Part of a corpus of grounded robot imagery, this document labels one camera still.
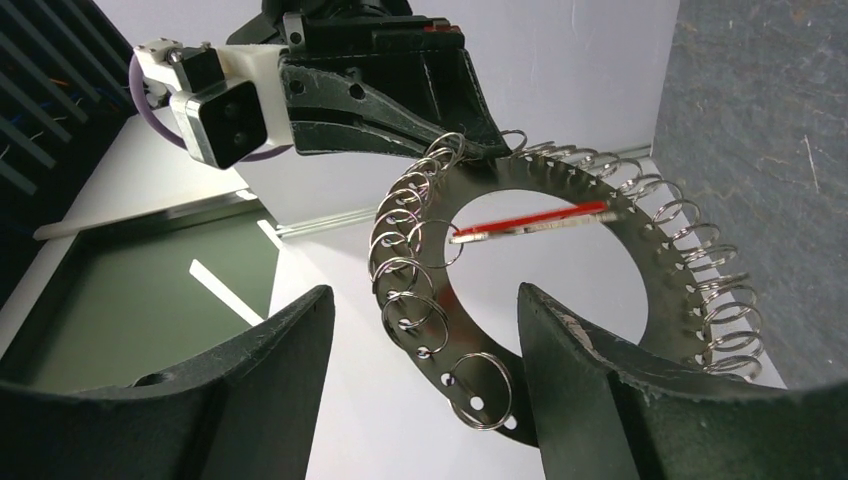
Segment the key ring holder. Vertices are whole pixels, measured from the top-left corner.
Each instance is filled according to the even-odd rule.
[[[758,343],[759,323],[749,334],[712,338],[712,325],[740,320],[727,320],[727,315],[716,318],[715,312],[722,307],[713,305],[712,299],[741,288],[739,282],[747,275],[695,279],[704,265],[715,263],[711,255],[735,252],[734,247],[717,243],[718,228],[701,223],[698,206],[683,198],[676,185],[643,173],[634,160],[552,142],[525,147],[522,132],[504,132],[514,133],[524,137],[520,148],[510,156],[486,161],[463,157],[464,140],[459,134],[436,140],[392,186],[378,209],[369,242],[369,273],[386,332],[448,398],[459,419],[474,429],[496,430],[536,445],[521,358],[489,337],[459,302],[449,267],[462,261],[462,250],[456,258],[445,258],[447,237],[452,229],[456,231],[452,223],[456,214],[474,199],[501,190],[544,193],[575,205],[605,201],[622,212],[620,221],[607,227],[630,254],[645,286],[649,313],[639,345],[705,372],[726,375],[749,367],[751,373],[739,376],[754,378],[759,372],[756,357],[763,350]],[[449,137],[454,137],[454,144],[460,140],[456,150],[444,146]],[[614,186],[605,182],[625,167],[635,169],[635,175]],[[650,212],[639,207],[640,200],[667,184],[674,200]],[[696,218],[684,228],[664,232],[662,227],[683,216],[684,208],[694,210]],[[677,248],[675,242],[695,237],[700,230],[710,232],[703,244]],[[737,347],[752,343],[759,345],[752,353],[733,354]],[[730,352],[731,357],[714,361],[715,352]]]

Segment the white table surface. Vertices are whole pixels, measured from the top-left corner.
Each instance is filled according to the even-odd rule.
[[[655,171],[646,163],[646,171]],[[654,208],[667,199],[653,199]],[[501,192],[474,201],[455,222],[468,225],[557,205],[562,201],[552,197]],[[336,330],[307,478],[544,478],[537,449],[462,424],[386,336],[366,269],[371,228],[367,222],[281,246],[272,312],[316,284],[330,285],[335,293]],[[602,226],[472,244],[449,272],[472,317],[514,352],[522,281],[628,340],[638,342],[644,332],[647,300],[639,272]],[[768,357],[762,360],[758,383],[783,387]]]

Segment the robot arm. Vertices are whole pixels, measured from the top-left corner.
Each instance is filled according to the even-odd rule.
[[[447,132],[465,135],[469,156],[509,153],[462,31],[405,0],[265,0],[228,43],[136,47],[203,163],[228,168],[263,145],[419,157]]]

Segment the purple cable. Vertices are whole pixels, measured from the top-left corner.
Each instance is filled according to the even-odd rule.
[[[141,71],[141,65],[138,63],[138,58],[133,55],[130,60],[130,96],[133,99],[133,104],[135,105],[136,110],[141,115],[141,118],[150,125],[150,128],[156,131],[159,135],[161,135],[165,140],[171,142],[179,148],[185,150],[185,141],[177,135],[176,133],[170,131],[168,127],[166,127],[156,115],[153,113],[153,110],[150,108],[150,104],[147,103],[147,97],[144,94],[144,74]],[[290,149],[291,145],[281,145],[279,147],[274,147],[270,150],[265,150],[264,152],[251,153],[250,155],[244,157],[241,161],[243,162],[255,162],[258,160],[267,160],[269,158],[276,157],[277,155],[285,152]]]

